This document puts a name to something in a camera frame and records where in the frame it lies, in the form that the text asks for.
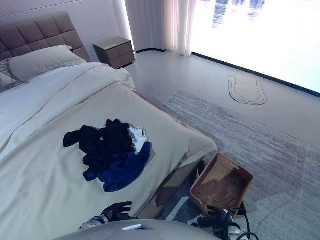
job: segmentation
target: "cable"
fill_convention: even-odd
[[[246,233],[251,233],[251,232],[250,232],[249,219],[248,219],[248,216],[247,216],[247,214],[245,213],[245,211],[244,211],[242,208],[240,208],[240,207],[233,207],[233,208],[229,209],[229,211],[228,211],[228,213],[227,213],[227,215],[226,215],[226,217],[225,217],[224,231],[223,231],[223,238],[224,238],[224,240],[228,240],[229,218],[230,218],[231,214],[233,214],[233,213],[236,212],[236,210],[242,210],[242,211],[243,211],[243,214],[244,214],[244,217],[245,217],[245,221],[246,221],[246,226],[247,226],[247,232],[246,232]]]
[[[241,238],[242,237],[244,237],[244,236],[248,236],[249,237],[249,239],[250,239],[250,235],[253,235],[254,237],[255,237],[255,239],[256,240],[259,240],[259,238],[258,238],[258,236],[255,234],[255,233],[253,233],[253,232],[244,232],[244,233],[242,233],[240,236],[238,236],[237,237],[237,239],[236,240],[241,240]]]

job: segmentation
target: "blue clothing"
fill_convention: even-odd
[[[89,169],[83,173],[87,181],[99,178],[105,192],[115,192],[125,188],[142,173],[150,157],[151,143],[145,142],[140,153],[114,154],[109,169],[104,172],[93,172]]]

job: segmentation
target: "tufted headboard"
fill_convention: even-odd
[[[66,11],[0,27],[0,60],[57,45],[69,45],[74,54],[90,61]]]

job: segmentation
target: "pile of clothes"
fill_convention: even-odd
[[[105,192],[115,192],[131,184],[143,171],[151,150],[147,140],[144,129],[108,119],[105,128],[82,126],[68,132],[63,146],[79,143],[79,149],[86,153],[83,164],[89,166],[84,178],[87,181],[99,178]]]

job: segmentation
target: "oval bath mat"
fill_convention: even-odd
[[[255,75],[235,72],[229,76],[230,96],[239,103],[261,105],[267,102],[264,87]]]

